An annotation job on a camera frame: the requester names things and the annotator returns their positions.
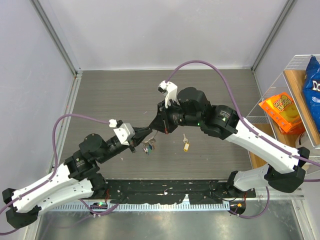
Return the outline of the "keyring with tagged keys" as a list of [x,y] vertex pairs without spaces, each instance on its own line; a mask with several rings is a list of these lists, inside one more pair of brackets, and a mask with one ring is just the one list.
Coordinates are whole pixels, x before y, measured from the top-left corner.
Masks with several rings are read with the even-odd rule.
[[145,152],[145,154],[149,155],[155,150],[155,143],[156,143],[155,137],[157,136],[157,134],[158,134],[158,131],[156,131],[155,134],[149,140],[143,142],[142,149]]

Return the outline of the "key with yellow tag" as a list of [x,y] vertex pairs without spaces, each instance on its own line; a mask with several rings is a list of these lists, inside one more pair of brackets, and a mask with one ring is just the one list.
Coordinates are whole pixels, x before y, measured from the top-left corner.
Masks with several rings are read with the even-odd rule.
[[185,152],[188,152],[189,151],[189,148],[190,148],[190,142],[188,140],[188,138],[186,137],[185,134],[183,134],[183,143],[184,143],[184,147],[183,147],[183,150]]

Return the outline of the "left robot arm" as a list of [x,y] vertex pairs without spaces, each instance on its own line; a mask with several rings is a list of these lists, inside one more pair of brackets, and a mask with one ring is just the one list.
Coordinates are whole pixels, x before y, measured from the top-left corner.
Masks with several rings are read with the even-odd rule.
[[54,172],[21,189],[2,192],[6,220],[15,229],[35,222],[47,211],[78,199],[101,199],[107,193],[105,178],[98,172],[102,164],[126,149],[135,152],[152,130],[134,127],[124,142],[117,135],[104,140],[99,134],[87,135],[79,149]]

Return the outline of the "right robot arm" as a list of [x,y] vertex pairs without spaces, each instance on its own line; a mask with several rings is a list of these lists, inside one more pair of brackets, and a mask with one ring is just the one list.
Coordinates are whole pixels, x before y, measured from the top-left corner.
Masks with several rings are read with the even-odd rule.
[[292,193],[304,182],[305,161],[299,157],[309,157],[307,148],[277,141],[239,117],[234,109],[212,105],[205,93],[194,87],[178,91],[172,82],[162,82],[158,91],[164,100],[157,105],[156,117],[149,125],[152,130],[169,134],[179,126],[199,127],[204,134],[241,146],[266,162],[255,169],[233,171],[226,183],[230,196],[263,187]]

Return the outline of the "orange Scrub Daddy box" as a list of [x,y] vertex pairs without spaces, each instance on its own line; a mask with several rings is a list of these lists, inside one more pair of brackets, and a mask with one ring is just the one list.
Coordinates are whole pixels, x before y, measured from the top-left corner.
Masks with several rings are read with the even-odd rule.
[[294,100],[287,92],[273,95],[258,105],[277,124],[282,134],[294,135],[305,131]]

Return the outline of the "blue chip bag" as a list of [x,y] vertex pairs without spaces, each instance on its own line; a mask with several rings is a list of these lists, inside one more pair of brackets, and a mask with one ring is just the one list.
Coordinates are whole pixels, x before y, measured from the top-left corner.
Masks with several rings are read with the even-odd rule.
[[320,63],[314,55],[311,55],[305,70],[302,92],[316,129],[320,132]]

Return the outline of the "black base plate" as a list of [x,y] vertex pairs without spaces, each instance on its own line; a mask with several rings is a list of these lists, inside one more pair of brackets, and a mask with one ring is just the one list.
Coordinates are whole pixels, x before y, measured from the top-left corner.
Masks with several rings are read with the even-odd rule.
[[255,198],[256,192],[227,188],[217,179],[108,179],[103,199],[112,204],[181,204],[188,197],[191,205],[220,204],[223,200]]

